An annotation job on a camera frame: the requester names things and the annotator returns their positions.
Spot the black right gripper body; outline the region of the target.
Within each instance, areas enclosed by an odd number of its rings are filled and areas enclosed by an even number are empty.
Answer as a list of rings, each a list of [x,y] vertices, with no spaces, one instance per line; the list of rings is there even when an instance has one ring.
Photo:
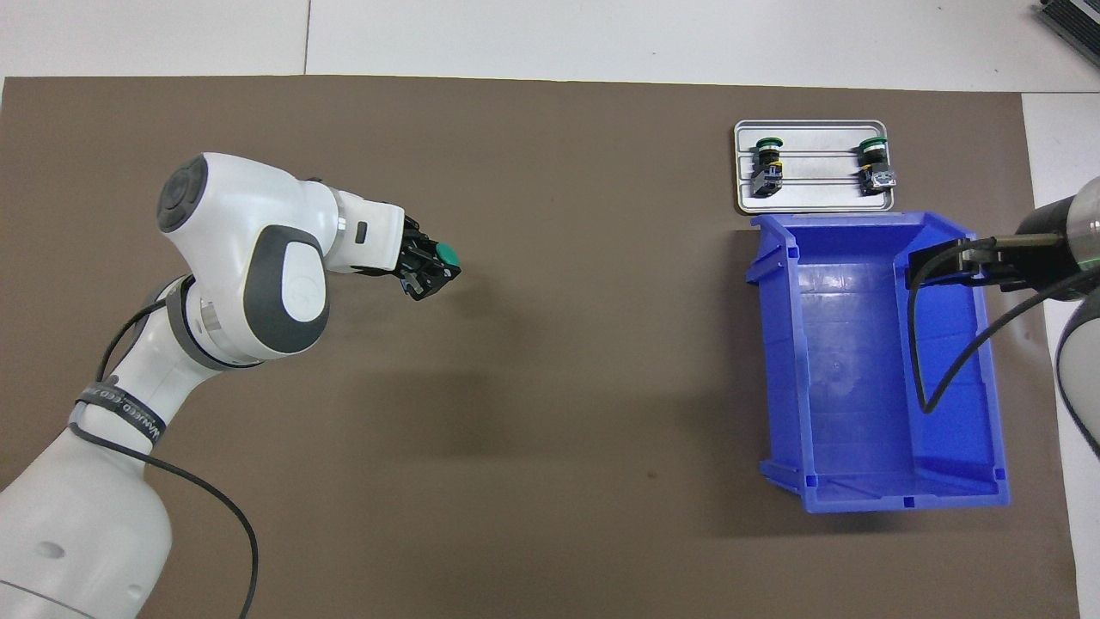
[[[1080,273],[1070,234],[1072,201],[1053,201],[1035,209],[1012,235],[997,236],[993,259],[1014,264],[1035,291]]]

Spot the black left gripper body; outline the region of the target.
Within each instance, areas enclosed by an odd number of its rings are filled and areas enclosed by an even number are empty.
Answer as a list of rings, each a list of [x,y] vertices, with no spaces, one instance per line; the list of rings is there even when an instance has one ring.
[[[435,255],[425,254],[424,250],[417,246],[417,235],[421,232],[419,224],[413,217],[404,218],[402,226],[402,245],[398,251],[397,275],[404,287],[404,270],[419,267],[420,264],[435,262]]]

